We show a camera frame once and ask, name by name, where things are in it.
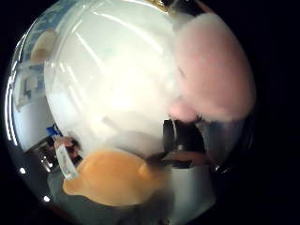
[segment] fingers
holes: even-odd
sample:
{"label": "fingers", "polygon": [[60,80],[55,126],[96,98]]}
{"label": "fingers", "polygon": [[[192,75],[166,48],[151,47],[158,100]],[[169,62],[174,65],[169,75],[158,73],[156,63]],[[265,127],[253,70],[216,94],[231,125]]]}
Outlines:
{"label": "fingers", "polygon": [[55,149],[59,148],[60,145],[64,144],[66,147],[73,146],[72,138],[70,137],[58,137],[54,143]]}

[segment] fisheye lens view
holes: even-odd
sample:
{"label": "fisheye lens view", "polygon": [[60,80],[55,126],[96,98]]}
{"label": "fisheye lens view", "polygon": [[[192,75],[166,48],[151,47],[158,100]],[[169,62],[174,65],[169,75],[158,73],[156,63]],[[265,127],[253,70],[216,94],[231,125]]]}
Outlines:
{"label": "fisheye lens view", "polygon": [[280,127],[291,117],[275,123],[290,102],[276,95],[289,92],[277,91],[285,88],[281,70],[270,67],[281,55],[280,37],[270,38],[276,11],[255,6],[12,7],[1,45],[1,164],[12,224],[294,224],[281,193],[296,157],[280,156],[277,132],[292,133]]}

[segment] person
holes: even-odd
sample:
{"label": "person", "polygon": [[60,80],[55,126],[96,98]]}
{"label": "person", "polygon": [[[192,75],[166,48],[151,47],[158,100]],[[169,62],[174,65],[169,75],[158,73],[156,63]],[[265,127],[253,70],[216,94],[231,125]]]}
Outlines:
{"label": "person", "polygon": [[[79,156],[79,145],[71,137],[59,137],[54,143],[55,149],[61,144],[67,148],[68,155],[74,165],[78,165],[82,158]],[[63,190],[64,175],[59,165],[48,175],[48,186],[56,207],[63,210],[72,223],[82,225],[160,225],[165,224],[162,216],[164,210],[158,205],[164,203],[163,198],[151,198],[141,205],[128,207],[111,207],[93,202],[84,196],[67,195]]]}

